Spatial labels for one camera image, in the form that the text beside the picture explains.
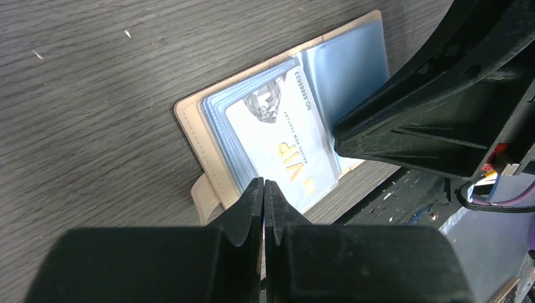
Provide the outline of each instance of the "wallet stitching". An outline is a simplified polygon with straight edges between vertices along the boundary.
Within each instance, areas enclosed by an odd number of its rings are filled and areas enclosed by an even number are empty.
[[[191,126],[191,123],[187,117],[187,115],[185,114],[186,110],[191,106],[193,105],[193,103],[189,103],[187,104],[183,109],[182,109],[182,114],[184,115],[184,119],[187,123],[187,125],[189,126],[189,129],[191,130],[191,134],[193,135],[193,137],[195,137],[195,141],[197,141],[197,145],[199,146],[199,149],[201,150],[201,153],[203,154],[202,157],[204,158],[205,162],[208,163],[208,167],[210,168],[210,170],[213,171],[213,168],[212,168],[212,164],[211,164],[211,160],[206,156],[205,152],[204,152],[204,148],[203,146],[201,145],[197,135],[196,135],[196,132],[195,132],[195,129]],[[216,174],[213,174],[213,177],[217,183],[217,185],[219,186],[220,190],[221,190],[221,195],[223,195],[223,199],[225,201],[228,201],[228,196],[226,194],[226,191],[225,191],[225,188],[223,186],[221,186],[221,182],[219,180],[219,178],[217,177]]]

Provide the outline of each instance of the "purple wire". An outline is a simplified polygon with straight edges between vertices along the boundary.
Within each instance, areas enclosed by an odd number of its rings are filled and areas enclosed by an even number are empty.
[[[513,198],[513,199],[509,199],[509,200],[506,200],[506,201],[501,201],[501,202],[489,202],[489,201],[484,201],[484,200],[481,200],[481,199],[476,199],[476,198],[473,198],[472,199],[472,203],[473,204],[477,204],[477,205],[499,205],[499,206],[511,206],[511,205],[516,205],[522,201],[524,201],[527,197],[529,197],[533,192],[535,191],[535,181],[533,181],[533,183],[531,183],[531,185],[526,188],[526,190],[521,193],[518,197],[516,198]]]

